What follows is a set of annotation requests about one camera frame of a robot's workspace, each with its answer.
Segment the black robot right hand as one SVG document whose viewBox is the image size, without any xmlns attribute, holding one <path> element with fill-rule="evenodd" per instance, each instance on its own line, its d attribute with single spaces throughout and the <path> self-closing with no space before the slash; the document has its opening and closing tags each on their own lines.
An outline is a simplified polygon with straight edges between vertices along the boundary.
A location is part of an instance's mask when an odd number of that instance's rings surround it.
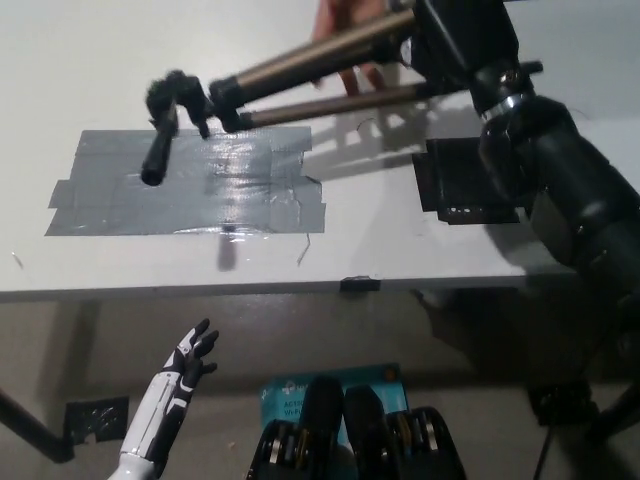
<svg viewBox="0 0 640 480">
<path fill-rule="evenodd" d="M 447 79 L 470 92 L 478 111 L 533 92 L 503 2 L 418 1 L 414 16 L 429 54 Z"/>
</svg>

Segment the person bare hand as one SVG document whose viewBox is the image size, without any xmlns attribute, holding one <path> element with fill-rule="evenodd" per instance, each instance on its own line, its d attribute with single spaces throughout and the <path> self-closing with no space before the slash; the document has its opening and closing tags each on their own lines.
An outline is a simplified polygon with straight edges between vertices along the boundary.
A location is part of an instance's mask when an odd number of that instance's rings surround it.
<svg viewBox="0 0 640 480">
<path fill-rule="evenodd" d="M 379 17 L 387 12 L 382 0 L 323 0 L 319 1 L 312 40 L 320 41 L 356 24 Z M 374 90 L 385 88 L 385 80 L 377 66 L 371 63 L 358 66 L 358 70 Z M 354 67 L 339 72 L 346 94 L 359 94 L 358 79 Z"/>
</svg>

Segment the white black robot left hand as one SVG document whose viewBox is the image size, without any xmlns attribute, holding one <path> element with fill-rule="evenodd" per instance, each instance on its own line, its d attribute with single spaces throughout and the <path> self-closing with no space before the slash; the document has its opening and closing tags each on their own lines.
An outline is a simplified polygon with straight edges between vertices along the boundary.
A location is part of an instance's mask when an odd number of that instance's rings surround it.
<svg viewBox="0 0 640 480">
<path fill-rule="evenodd" d="M 203 358 L 214 348 L 219 332 L 204 319 L 193 327 L 152 378 L 127 431 L 120 454 L 140 459 L 159 476 L 185 420 L 201 378 L 216 371 Z"/>
</svg>

